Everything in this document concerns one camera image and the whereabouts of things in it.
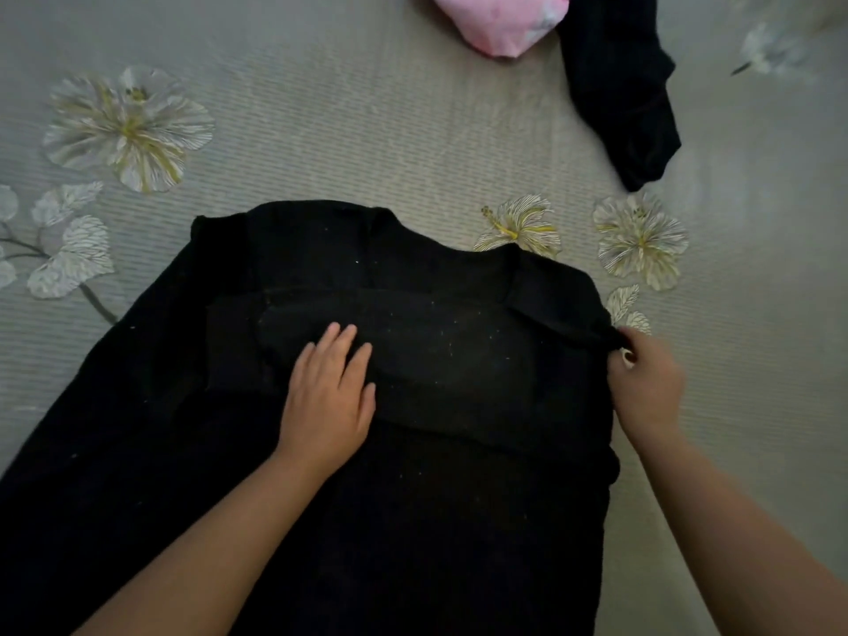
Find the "pink clothing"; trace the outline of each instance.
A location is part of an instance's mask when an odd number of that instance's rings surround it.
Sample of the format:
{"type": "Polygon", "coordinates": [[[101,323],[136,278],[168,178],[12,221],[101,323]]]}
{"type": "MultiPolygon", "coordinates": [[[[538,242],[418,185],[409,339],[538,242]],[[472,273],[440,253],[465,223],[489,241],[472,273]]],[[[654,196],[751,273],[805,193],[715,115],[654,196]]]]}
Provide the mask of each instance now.
{"type": "Polygon", "coordinates": [[[554,29],[568,0],[436,0],[462,37],[488,56],[518,57],[554,29]]]}

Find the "forearm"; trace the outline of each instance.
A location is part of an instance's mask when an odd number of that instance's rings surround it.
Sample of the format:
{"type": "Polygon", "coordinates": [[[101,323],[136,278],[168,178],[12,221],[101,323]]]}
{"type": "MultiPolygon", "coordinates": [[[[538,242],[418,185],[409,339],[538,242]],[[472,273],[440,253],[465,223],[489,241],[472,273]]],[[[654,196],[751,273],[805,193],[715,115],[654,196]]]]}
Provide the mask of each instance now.
{"type": "Polygon", "coordinates": [[[848,633],[843,584],[682,434],[633,444],[722,634],[848,633]]]}
{"type": "Polygon", "coordinates": [[[271,458],[95,613],[88,634],[226,634],[322,481],[271,458]]]}

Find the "black clothing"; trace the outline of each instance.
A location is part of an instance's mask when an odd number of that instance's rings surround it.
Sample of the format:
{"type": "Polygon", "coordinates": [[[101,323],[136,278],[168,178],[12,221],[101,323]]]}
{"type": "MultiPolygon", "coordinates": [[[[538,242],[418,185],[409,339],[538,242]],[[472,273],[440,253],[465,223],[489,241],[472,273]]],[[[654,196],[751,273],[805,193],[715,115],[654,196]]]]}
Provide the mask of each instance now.
{"type": "Polygon", "coordinates": [[[591,633],[622,341],[592,281],[340,202],[197,219],[89,353],[0,481],[0,632],[71,632],[248,476],[332,320],[376,418],[233,633],[591,633]]]}
{"type": "Polygon", "coordinates": [[[578,113],[604,141],[628,191],[663,177],[680,149],[656,34],[656,0],[569,0],[556,27],[578,113]]]}

